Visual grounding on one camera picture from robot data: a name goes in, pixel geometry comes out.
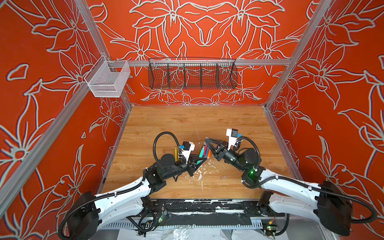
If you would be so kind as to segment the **green pen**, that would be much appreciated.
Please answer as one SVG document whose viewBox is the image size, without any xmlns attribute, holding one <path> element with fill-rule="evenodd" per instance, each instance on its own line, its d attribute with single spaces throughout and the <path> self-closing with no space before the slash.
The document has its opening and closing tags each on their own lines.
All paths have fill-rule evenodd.
<svg viewBox="0 0 384 240">
<path fill-rule="evenodd" d="M 206 147 L 203 146 L 200 153 L 199 153 L 199 158 L 204 158 L 205 149 L 206 149 Z"/>
</svg>

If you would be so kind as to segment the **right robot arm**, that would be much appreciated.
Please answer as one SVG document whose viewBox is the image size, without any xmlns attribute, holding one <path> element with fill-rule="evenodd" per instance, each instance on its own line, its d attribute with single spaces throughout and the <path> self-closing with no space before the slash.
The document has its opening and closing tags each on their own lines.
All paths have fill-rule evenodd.
<svg viewBox="0 0 384 240">
<path fill-rule="evenodd" d="M 373 206 L 343 194 L 332 182 L 307 183 L 262 167 L 260 151 L 247 137 L 231 137 L 229 142 L 206 138 L 205 143 L 217 161 L 242 172 L 241 183 L 246 188 L 265 190 L 259 208 L 266 215 L 304 217 L 344 237 L 350 235 L 352 224 L 368 224 L 377 219 Z"/>
</svg>

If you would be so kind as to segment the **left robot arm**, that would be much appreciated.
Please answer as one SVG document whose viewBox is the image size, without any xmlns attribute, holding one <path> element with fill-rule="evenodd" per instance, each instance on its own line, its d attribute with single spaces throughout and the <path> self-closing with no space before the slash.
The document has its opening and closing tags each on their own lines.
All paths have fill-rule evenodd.
<svg viewBox="0 0 384 240">
<path fill-rule="evenodd" d="M 175 140 L 177 152 L 158 158 L 157 142 L 164 135 Z M 155 163 L 130 184 L 105 194 L 87 192 L 81 195 L 60 223 L 58 237 L 61 240 L 88 240 L 104 226 L 123 218 L 127 218 L 141 235 L 154 231 L 165 213 L 157 214 L 152 210 L 150 195 L 165 187 L 167 179 L 177 181 L 183 173 L 194 175 L 207 161 L 207 158 L 193 154 L 194 149 L 192 142 L 180 144 L 173 133 L 161 132 L 153 143 Z"/>
</svg>

